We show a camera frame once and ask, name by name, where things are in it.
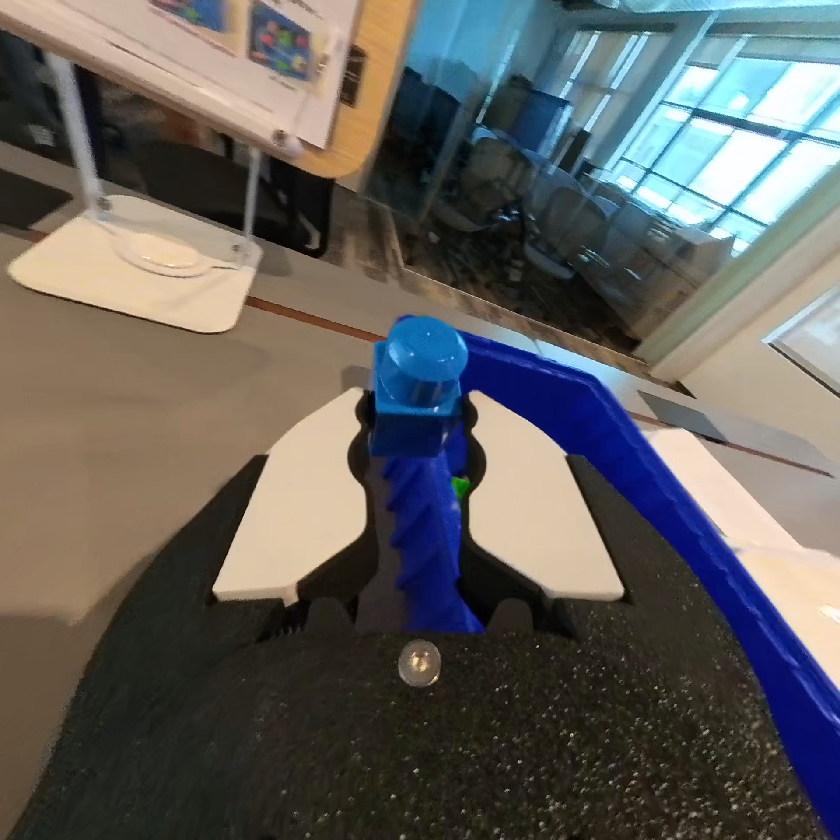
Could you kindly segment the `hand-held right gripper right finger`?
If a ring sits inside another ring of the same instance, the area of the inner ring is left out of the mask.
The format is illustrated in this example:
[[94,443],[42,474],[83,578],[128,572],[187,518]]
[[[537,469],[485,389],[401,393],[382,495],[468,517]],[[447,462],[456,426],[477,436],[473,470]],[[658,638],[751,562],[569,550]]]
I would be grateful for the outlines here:
[[483,392],[464,403],[469,488],[461,504],[458,591],[483,625],[519,602],[531,625],[569,625],[567,602],[620,602],[625,584],[570,456]]

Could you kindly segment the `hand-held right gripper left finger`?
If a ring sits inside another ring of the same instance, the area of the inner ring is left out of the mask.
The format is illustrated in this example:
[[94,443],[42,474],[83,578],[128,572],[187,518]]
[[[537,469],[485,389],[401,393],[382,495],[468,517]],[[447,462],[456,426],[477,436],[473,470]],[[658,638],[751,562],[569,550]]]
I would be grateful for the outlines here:
[[365,484],[370,396],[351,387],[268,450],[213,583],[219,602],[349,604],[375,577],[379,548]]

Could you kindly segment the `blue plastic bin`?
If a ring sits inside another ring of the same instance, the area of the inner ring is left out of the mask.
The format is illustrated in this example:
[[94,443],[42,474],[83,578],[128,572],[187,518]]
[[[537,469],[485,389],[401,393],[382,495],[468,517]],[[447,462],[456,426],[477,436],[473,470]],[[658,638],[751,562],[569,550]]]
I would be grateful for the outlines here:
[[459,541],[466,528],[451,476],[466,476],[467,445],[455,424],[455,399],[483,392],[536,427],[553,448],[594,467],[659,533],[726,617],[759,679],[796,775],[832,838],[839,832],[838,684],[817,663],[795,630],[725,543],[688,490],[655,453],[629,415],[593,375],[524,350],[444,326],[465,345],[457,352],[447,401],[432,406],[398,402],[402,413],[385,449],[395,455],[385,476],[428,462],[423,477],[398,479],[393,543],[403,528],[403,577],[410,630],[478,632],[478,608],[457,587]]

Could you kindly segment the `blue mega block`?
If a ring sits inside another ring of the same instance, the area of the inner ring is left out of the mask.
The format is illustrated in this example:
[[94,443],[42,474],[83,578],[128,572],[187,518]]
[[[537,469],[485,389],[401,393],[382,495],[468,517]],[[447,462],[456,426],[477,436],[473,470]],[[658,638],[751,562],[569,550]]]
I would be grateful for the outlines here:
[[460,333],[426,316],[405,316],[374,345],[371,454],[435,458],[461,418],[460,377],[469,358]]

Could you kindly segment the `white flat sheet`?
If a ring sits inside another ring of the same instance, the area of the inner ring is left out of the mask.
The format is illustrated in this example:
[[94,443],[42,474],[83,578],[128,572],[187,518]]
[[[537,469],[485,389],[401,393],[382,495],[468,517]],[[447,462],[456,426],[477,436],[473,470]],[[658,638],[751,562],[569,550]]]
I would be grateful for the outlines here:
[[696,438],[643,435],[830,680],[839,682],[838,556],[798,543]]

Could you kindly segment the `clear acrylic sign stand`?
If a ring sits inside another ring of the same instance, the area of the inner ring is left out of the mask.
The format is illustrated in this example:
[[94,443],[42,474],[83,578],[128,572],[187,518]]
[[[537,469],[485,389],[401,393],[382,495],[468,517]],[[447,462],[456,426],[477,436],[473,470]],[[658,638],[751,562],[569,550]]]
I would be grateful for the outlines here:
[[[141,56],[61,2],[2,2],[2,23],[45,44],[85,200],[82,212],[12,261],[8,275],[31,291],[178,329],[231,330],[263,256],[254,236],[259,149],[294,159],[307,143],[170,61]],[[83,60],[149,98],[226,123],[252,142],[241,233],[166,209],[161,200],[106,194],[70,68]]]

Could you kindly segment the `group of pale office chairs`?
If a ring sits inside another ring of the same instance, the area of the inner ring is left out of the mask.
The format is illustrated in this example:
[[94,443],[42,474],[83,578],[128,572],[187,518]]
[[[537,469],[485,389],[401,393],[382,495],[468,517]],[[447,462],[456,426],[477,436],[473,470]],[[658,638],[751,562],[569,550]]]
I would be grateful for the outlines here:
[[626,194],[572,174],[524,150],[508,134],[478,127],[455,181],[434,201],[433,218],[468,236],[521,226],[521,254],[558,278],[635,286],[649,268],[655,216]]

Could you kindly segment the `white framed board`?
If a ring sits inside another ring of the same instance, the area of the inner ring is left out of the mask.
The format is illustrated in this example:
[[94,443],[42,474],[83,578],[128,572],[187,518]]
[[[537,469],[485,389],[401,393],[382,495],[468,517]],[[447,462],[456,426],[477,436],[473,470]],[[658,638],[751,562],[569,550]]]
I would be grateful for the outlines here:
[[825,291],[763,342],[839,396],[839,286]]

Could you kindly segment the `black desk mat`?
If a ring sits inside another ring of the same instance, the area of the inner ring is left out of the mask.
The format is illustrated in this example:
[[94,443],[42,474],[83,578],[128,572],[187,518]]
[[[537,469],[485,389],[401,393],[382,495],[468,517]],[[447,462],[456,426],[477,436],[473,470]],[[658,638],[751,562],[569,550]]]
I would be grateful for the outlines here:
[[2,226],[29,229],[71,201],[68,192],[1,170]]

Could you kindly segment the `large paned window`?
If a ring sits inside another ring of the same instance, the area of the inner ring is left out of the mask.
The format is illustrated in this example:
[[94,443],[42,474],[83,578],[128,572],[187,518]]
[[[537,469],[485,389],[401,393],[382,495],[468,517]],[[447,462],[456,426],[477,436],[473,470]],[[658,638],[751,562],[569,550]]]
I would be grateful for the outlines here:
[[705,36],[609,179],[740,256],[839,162],[839,39]]

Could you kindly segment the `wooden rounded panel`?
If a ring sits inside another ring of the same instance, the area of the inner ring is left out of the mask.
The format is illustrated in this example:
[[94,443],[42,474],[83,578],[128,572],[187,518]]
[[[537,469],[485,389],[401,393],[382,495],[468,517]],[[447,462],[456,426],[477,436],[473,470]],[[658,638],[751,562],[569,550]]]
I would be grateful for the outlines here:
[[307,144],[292,164],[312,175],[343,182],[357,190],[371,168],[404,69],[417,1],[364,1],[358,6],[351,45],[364,52],[364,67],[354,106],[340,104],[329,147]]

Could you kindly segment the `printed instruction sheet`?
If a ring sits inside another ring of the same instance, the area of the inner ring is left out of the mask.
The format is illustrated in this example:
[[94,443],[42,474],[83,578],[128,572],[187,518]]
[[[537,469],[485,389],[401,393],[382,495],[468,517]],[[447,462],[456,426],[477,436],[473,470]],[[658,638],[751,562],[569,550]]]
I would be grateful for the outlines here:
[[331,140],[356,1],[69,1],[141,56],[170,61],[255,106],[277,129]]

